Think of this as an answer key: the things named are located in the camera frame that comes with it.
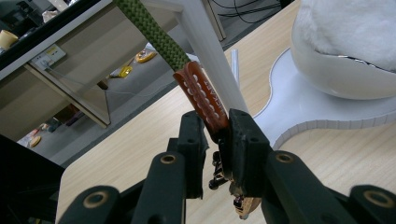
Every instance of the green rope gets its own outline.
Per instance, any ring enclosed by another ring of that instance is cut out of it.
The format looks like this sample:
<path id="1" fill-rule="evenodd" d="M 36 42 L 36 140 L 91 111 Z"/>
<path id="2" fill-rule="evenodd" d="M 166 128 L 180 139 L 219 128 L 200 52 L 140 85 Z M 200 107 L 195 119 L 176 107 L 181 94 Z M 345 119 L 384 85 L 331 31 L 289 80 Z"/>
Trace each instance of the green rope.
<path id="1" fill-rule="evenodd" d="M 139 0 L 113 0 L 174 71 L 190 61 L 184 50 L 152 18 Z"/>

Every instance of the wooden table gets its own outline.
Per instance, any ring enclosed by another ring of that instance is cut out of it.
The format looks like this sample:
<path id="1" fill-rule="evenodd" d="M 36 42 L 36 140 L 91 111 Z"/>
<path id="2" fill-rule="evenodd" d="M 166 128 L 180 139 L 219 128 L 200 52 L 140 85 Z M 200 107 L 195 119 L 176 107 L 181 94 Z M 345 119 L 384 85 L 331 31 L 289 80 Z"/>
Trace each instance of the wooden table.
<path id="1" fill-rule="evenodd" d="M 269 99 L 269 71 L 290 45 L 290 28 L 300 1 L 295 1 L 231 49 L 239 50 L 242 93 L 252 115 Z M 177 87 L 71 164 L 62 178 L 57 220 L 84 189 L 110 185 L 128 189 L 146 177 L 152 158 L 166 150 L 168 139 L 178 136 L 180 117 L 192 110 Z M 328 187 L 348 195 L 352 186 L 373 184 L 396 192 L 396 124 L 352 131 L 311 130 L 297 134 L 282 150 L 299 155 Z M 188 200 L 187 223 L 243 223 L 233 211 L 228 185 L 210 190 L 214 171 L 207 151 L 204 199 Z M 263 223 L 261 211 L 247 222 Z"/>

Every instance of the orange handle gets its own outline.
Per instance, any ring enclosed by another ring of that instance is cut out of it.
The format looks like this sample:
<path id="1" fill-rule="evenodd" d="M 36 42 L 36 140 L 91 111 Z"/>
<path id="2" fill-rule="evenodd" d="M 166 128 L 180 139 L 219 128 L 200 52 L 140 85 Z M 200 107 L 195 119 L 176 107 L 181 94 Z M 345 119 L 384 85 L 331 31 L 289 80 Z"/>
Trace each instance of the orange handle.
<path id="1" fill-rule="evenodd" d="M 189 62 L 174 73 L 180 88 L 189 98 L 195 111 L 204 120 L 212 140 L 217 143 L 228 131 L 229 121 L 220 98 L 197 62 Z"/>

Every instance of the black cable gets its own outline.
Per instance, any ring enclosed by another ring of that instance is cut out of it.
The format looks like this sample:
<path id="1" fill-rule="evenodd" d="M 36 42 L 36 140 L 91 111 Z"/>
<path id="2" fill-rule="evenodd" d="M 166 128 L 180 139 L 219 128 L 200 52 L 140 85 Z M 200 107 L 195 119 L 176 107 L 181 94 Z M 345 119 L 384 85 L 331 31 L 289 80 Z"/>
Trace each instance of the black cable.
<path id="1" fill-rule="evenodd" d="M 256 9 L 251 9 L 251 10 L 247 10 L 247 11 L 242 11 L 239 13 L 227 13 L 227 14 L 218 14 L 219 16 L 222 17 L 237 17 L 238 15 L 246 15 L 246 14 L 251 14 L 251 13 L 255 13 L 255 12 L 259 12 L 259 11 L 264 11 L 267 9 L 271 9 L 271 8 L 275 8 L 275 7 L 280 7 L 280 4 L 274 4 L 271 5 L 269 7 L 260 7 L 260 8 L 256 8 Z"/>
<path id="2" fill-rule="evenodd" d="M 236 6 L 236 0 L 233 0 L 233 6 L 235 7 L 235 11 L 236 11 L 236 13 L 238 14 L 239 19 L 241 19 L 241 21 L 244 21 L 245 23 L 254 24 L 254 23 L 257 23 L 257 22 L 259 22 L 259 21 L 264 21 L 264 20 L 266 20 L 266 19 L 268 19 L 268 18 L 270 18 L 270 17 L 272 17 L 272 16 L 275 15 L 275 13 L 274 13 L 274 14 L 272 14 L 272 15 L 270 15 L 270 16 L 263 17 L 263 18 L 261 18 L 261 19 L 259 19 L 259 20 L 257 20 L 257 21 L 245 21 L 245 20 L 242 18 L 242 16 L 241 16 L 241 14 L 239 13 L 239 11 L 238 11 L 238 8 L 237 8 L 237 6 Z"/>
<path id="3" fill-rule="evenodd" d="M 225 6 L 222 6 L 221 4 L 219 4 L 218 2 L 216 2 L 215 0 L 212 0 L 212 1 L 213 1 L 216 5 L 218 5 L 219 7 L 232 8 L 232 9 L 235 8 L 235 7 L 225 7 Z M 255 2 L 258 2 L 258 1 L 260 1 L 260 0 L 254 0 L 254 1 L 252 1 L 252 2 L 246 3 L 246 4 L 244 4 L 244 5 L 242 5 L 242 6 L 239 6 L 239 7 L 245 7 L 245 6 L 248 6 L 248 5 L 253 4 L 253 3 L 255 3 Z"/>

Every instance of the white platform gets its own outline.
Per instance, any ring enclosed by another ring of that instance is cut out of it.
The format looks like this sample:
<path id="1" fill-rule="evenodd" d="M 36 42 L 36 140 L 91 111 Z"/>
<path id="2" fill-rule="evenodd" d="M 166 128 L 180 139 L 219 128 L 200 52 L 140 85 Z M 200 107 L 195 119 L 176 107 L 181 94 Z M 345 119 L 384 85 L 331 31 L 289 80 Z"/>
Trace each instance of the white platform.
<path id="1" fill-rule="evenodd" d="M 255 117 L 273 149 L 309 129 L 361 129 L 396 120 L 396 97 L 359 101 L 316 90 L 298 74 L 290 50 L 275 61 L 271 97 Z"/>

